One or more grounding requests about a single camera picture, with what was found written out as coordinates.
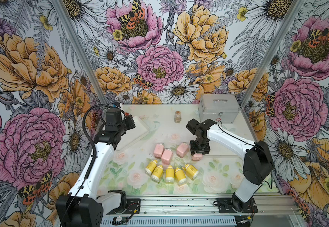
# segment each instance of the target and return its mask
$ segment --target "small bottle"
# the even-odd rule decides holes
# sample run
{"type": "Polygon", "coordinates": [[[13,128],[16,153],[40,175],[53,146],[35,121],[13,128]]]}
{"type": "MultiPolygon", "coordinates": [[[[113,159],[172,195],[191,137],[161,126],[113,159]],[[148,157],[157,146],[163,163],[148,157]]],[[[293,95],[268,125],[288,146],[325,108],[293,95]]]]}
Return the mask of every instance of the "small bottle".
{"type": "Polygon", "coordinates": [[[172,166],[166,169],[166,183],[173,183],[175,181],[175,170],[172,166]]]}
{"type": "Polygon", "coordinates": [[[178,185],[182,185],[187,182],[185,173],[180,168],[176,168],[175,177],[176,177],[176,180],[178,181],[178,185]]]}
{"type": "Polygon", "coordinates": [[[154,169],[151,178],[152,180],[159,182],[161,180],[162,175],[163,175],[163,166],[159,165],[154,169]]]}
{"type": "Polygon", "coordinates": [[[144,169],[144,171],[146,172],[146,174],[148,174],[149,176],[152,175],[154,169],[157,166],[157,160],[152,160],[148,166],[144,169]]]}
{"type": "Polygon", "coordinates": [[[175,113],[175,122],[180,123],[180,121],[181,121],[181,112],[176,111],[176,113],[175,113]]]}
{"type": "Polygon", "coordinates": [[[185,165],[185,168],[186,168],[186,175],[192,180],[192,179],[195,179],[198,175],[198,170],[193,166],[193,165],[190,165],[190,164],[186,164],[185,165]]]}

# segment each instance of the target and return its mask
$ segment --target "black cable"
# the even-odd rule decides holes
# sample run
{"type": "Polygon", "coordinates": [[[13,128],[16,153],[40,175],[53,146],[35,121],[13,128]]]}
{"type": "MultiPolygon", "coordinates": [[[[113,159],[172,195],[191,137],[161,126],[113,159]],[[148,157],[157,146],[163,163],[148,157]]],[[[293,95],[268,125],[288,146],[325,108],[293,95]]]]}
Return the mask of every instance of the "black cable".
{"type": "Polygon", "coordinates": [[[228,134],[228,135],[231,136],[231,137],[234,137],[235,139],[240,140],[240,141],[243,142],[243,143],[246,143],[246,144],[248,144],[248,145],[250,145],[250,146],[255,147],[255,145],[253,145],[253,144],[249,144],[249,143],[247,143],[247,142],[245,142],[245,141],[243,141],[243,140],[241,140],[241,139],[239,139],[239,138],[237,138],[237,137],[235,137],[235,136],[233,136],[233,135],[231,135],[231,134],[225,132],[224,130],[222,130],[222,129],[221,129],[221,127],[222,127],[222,122],[221,122],[221,127],[220,127],[220,125],[219,125],[219,122],[221,122],[221,121],[219,121],[219,120],[217,121],[217,126],[218,126],[218,128],[219,128],[222,132],[228,134]]]}

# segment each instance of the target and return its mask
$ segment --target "pink container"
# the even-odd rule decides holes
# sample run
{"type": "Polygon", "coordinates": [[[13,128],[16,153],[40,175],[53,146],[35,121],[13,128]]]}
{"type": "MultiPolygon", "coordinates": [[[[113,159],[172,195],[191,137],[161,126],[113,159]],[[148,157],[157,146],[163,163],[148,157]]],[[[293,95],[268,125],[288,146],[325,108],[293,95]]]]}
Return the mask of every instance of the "pink container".
{"type": "Polygon", "coordinates": [[[173,152],[165,149],[162,154],[162,163],[165,165],[169,165],[173,156],[173,152]]]}
{"type": "Polygon", "coordinates": [[[154,157],[161,158],[163,151],[164,151],[164,145],[157,144],[156,147],[154,148],[154,157]]]}
{"type": "Polygon", "coordinates": [[[188,151],[189,151],[188,145],[185,143],[181,143],[177,148],[177,155],[183,158],[185,157],[188,151]]]}
{"type": "Polygon", "coordinates": [[[196,153],[196,154],[192,155],[192,160],[194,160],[194,161],[198,161],[198,160],[201,160],[202,157],[203,157],[202,154],[197,154],[197,153],[196,153]]]}

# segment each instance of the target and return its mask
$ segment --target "table surface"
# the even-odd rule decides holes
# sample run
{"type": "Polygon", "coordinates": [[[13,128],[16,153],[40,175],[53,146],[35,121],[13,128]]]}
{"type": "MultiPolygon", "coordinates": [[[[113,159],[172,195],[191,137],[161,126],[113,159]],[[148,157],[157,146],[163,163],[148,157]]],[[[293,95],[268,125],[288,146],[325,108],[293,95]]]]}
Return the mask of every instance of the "table surface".
{"type": "MultiPolygon", "coordinates": [[[[211,151],[204,155],[202,160],[193,161],[188,152],[184,158],[176,154],[177,146],[185,142],[189,144],[194,140],[186,124],[195,118],[199,120],[198,105],[125,105],[124,111],[140,119],[149,127],[149,133],[137,143],[126,150],[115,151],[113,159],[105,169],[100,180],[98,195],[105,194],[108,190],[125,190],[127,195],[171,195],[171,194],[219,194],[234,193],[242,178],[243,160],[227,148],[210,141],[211,151]],[[181,112],[180,123],[174,122],[176,111],[181,112]],[[200,174],[187,183],[178,186],[165,183],[165,171],[162,180],[154,182],[145,174],[144,168],[155,157],[153,150],[157,143],[163,143],[165,148],[173,152],[171,165],[182,167],[192,164],[200,174]]],[[[245,139],[254,140],[241,113],[238,114],[233,124],[223,124],[223,128],[245,139]]],[[[271,181],[270,175],[265,179],[271,181]]],[[[270,189],[263,185],[257,193],[277,193],[275,183],[270,189]]]]}

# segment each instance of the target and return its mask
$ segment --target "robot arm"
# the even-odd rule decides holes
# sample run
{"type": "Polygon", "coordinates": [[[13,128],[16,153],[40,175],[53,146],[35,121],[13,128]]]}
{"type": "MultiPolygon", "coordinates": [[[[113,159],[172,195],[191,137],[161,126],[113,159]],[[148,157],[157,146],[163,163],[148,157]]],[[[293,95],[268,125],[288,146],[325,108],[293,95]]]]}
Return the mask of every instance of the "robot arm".
{"type": "Polygon", "coordinates": [[[244,160],[242,180],[239,188],[233,194],[233,208],[236,211],[243,210],[244,203],[248,202],[261,186],[262,181],[274,169],[269,148],[263,141],[254,142],[239,137],[219,127],[213,120],[207,119],[202,123],[192,119],[186,128],[197,136],[195,141],[190,141],[191,154],[208,154],[213,140],[230,149],[244,160]]]}

